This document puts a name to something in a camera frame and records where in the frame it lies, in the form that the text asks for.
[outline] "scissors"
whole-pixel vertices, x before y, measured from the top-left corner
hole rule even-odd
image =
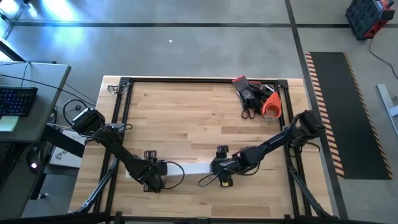
[[[254,119],[254,117],[256,116],[254,110],[247,106],[247,104],[243,101],[242,96],[241,96],[241,94],[238,91],[236,91],[236,94],[237,94],[237,96],[239,98],[239,101],[242,103],[243,110],[242,110],[242,113],[241,113],[241,117],[243,119],[248,119],[248,118]]]

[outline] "wooden table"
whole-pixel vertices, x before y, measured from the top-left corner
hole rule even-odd
[[[119,79],[115,76],[103,78],[96,109],[107,121],[111,120],[116,96],[106,87],[117,85]],[[303,80],[288,79],[288,83],[294,114],[308,109]],[[141,157],[146,150],[157,150],[161,159],[203,162],[215,157],[218,145],[229,145],[232,154],[280,132],[278,121],[266,121],[260,116],[253,120],[242,119],[241,110],[232,84],[135,82],[127,120],[134,128],[126,132],[123,145]],[[95,143],[86,146],[70,210],[80,207],[97,186],[103,155],[103,146]],[[308,188],[323,208],[332,213],[318,149],[305,146],[302,160]],[[121,163],[112,214],[122,211],[126,216],[213,218],[293,215],[282,148],[266,156],[256,175],[234,175],[234,187],[221,189],[218,181],[199,187],[197,182],[202,177],[186,177],[178,187],[160,194],[144,193],[140,184],[126,178],[126,169]],[[169,177],[167,185],[177,183],[179,178]],[[302,195],[300,190],[297,192],[303,212]],[[104,210],[107,193],[108,188],[105,188],[101,210]]]

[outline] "white strip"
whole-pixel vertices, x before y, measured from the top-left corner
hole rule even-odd
[[[209,174],[210,162],[197,162],[197,163],[181,163],[180,166],[185,171],[185,175],[195,174]],[[175,164],[167,164],[167,177],[182,175],[182,170]],[[129,172],[126,171],[126,177],[131,178]]]

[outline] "computer desk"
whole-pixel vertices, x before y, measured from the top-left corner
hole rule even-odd
[[[107,86],[117,85],[120,78],[105,76],[101,85],[96,109],[108,122],[113,115],[116,95],[110,94]],[[303,80],[287,80],[294,114],[308,109]],[[259,116],[253,120],[242,119],[242,107],[234,91],[232,84],[134,82],[127,119],[127,123],[134,127],[126,131],[123,145],[141,157],[145,150],[157,150],[159,159],[203,162],[215,157],[217,145],[229,145],[232,154],[279,133],[277,121],[266,121]],[[120,110],[118,122],[121,122],[123,112]],[[70,210],[79,208],[96,188],[103,157],[103,146],[88,143]],[[302,161],[308,188],[323,208],[332,213],[318,149],[306,145]],[[222,189],[217,180],[206,187],[198,187],[197,182],[202,177],[186,177],[178,187],[163,190],[160,194],[144,193],[140,184],[126,177],[126,169],[120,163],[111,214],[120,211],[123,216],[193,218],[283,218],[285,214],[293,215],[282,148],[265,157],[256,175],[234,175],[234,187]],[[169,177],[167,185],[177,183],[179,178]],[[104,211],[108,187],[109,183],[103,192],[100,211]],[[297,195],[300,213],[303,213],[302,195]]]
[[[0,62],[0,65],[2,65],[0,66],[0,74],[22,78],[26,63],[5,65],[9,63],[16,62]],[[70,70],[69,65],[31,63],[27,66],[25,78],[62,89]],[[21,81],[0,76],[0,85],[20,86]],[[61,92],[26,80],[23,84],[24,86],[37,87],[38,91],[29,116],[19,118],[13,132],[0,133],[0,141],[23,142],[25,145],[22,147],[24,152],[19,159],[20,162],[17,162],[0,192],[0,218],[20,217],[23,212],[37,179],[37,174],[31,173],[27,167],[25,155],[35,142],[43,140],[44,132],[53,133],[51,127],[46,124]]]

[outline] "gray desk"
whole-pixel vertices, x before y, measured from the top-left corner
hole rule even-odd
[[[0,66],[0,74],[22,78],[26,63]],[[31,63],[27,66],[25,78],[63,88],[71,67],[69,65]],[[21,85],[22,80],[0,77],[0,85]],[[28,117],[19,118],[13,132],[0,133],[0,141],[37,142],[42,137],[49,116],[60,95],[60,90],[38,83],[24,81],[24,86],[37,87],[36,100]]]

